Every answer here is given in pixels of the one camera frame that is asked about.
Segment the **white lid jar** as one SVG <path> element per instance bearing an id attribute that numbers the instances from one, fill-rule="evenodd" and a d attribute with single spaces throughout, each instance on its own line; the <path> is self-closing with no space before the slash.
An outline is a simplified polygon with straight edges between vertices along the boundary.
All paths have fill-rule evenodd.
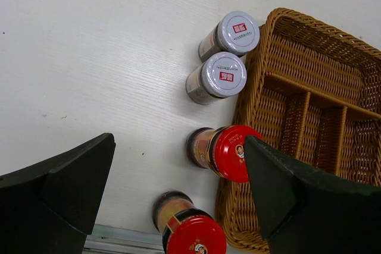
<path id="1" fill-rule="evenodd" d="M 230 52 L 218 52 L 188 75 L 186 92 L 197 104 L 208 105 L 237 95 L 246 80 L 242 60 Z"/>
<path id="2" fill-rule="evenodd" d="M 198 53 L 202 62 L 218 52 L 242 57 L 254 50 L 259 41 L 260 29 L 251 15 L 245 11 L 232 11 L 201 40 Z"/>

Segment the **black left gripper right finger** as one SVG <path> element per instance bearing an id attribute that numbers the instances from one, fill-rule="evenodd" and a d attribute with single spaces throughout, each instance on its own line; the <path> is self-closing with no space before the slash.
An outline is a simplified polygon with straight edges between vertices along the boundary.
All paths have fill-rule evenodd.
<path id="1" fill-rule="evenodd" d="M 245 162 L 271 253 L 379 253 L 380 188 L 305 164 L 254 136 Z"/>

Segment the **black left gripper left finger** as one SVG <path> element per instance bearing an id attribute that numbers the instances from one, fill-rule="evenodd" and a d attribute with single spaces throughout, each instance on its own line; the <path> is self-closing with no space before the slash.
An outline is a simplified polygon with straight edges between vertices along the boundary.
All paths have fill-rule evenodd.
<path id="1" fill-rule="evenodd" d="M 115 151 L 103 133 L 1 176 L 1 253 L 82 253 Z"/>

